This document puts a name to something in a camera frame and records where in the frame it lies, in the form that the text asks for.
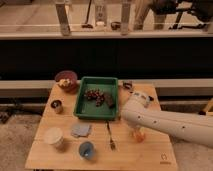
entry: blue cup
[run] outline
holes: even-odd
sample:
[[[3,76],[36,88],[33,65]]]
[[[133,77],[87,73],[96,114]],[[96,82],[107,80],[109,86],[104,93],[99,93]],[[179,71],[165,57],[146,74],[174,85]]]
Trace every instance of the blue cup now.
[[[79,147],[79,154],[84,159],[90,160],[94,156],[94,146],[91,142],[83,142]]]

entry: white cup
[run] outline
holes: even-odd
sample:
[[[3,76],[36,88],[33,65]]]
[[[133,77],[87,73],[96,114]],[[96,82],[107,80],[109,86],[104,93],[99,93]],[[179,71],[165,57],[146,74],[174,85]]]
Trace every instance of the white cup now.
[[[63,132],[60,128],[52,127],[44,134],[44,142],[60,149],[63,144]]]

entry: floor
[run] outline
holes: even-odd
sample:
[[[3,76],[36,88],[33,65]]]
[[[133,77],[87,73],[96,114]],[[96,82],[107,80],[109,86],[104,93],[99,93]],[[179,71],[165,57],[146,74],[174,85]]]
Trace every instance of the floor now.
[[[204,105],[161,105],[163,110],[195,112]],[[14,115],[7,124],[0,124],[0,171],[24,169],[41,117]],[[180,171],[212,171],[213,149],[170,137]]]

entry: fork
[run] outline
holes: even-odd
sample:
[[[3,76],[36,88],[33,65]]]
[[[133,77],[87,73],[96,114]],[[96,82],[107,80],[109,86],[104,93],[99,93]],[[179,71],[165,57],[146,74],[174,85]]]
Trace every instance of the fork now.
[[[107,130],[108,130],[108,133],[109,133],[109,136],[110,136],[110,140],[109,140],[110,148],[111,148],[111,150],[116,150],[115,142],[112,139],[112,132],[111,132],[111,129],[110,129],[110,126],[109,126],[109,121],[106,121],[106,123],[107,123]]]

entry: food in tray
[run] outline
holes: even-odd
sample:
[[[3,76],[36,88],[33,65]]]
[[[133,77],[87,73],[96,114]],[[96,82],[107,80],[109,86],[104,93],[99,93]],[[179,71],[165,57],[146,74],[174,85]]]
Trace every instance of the food in tray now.
[[[115,106],[115,101],[110,93],[104,92],[104,99],[109,108],[113,108]]]
[[[84,93],[84,97],[86,97],[87,100],[95,100],[95,105],[97,107],[101,106],[104,102],[104,93],[101,92],[99,89],[97,90],[86,90]]]
[[[112,98],[112,95],[108,92],[102,92],[99,89],[86,90],[84,93],[84,97],[89,101],[95,100],[95,105],[97,107],[101,106],[104,102],[107,103],[109,108],[113,108],[115,106],[115,102]]]

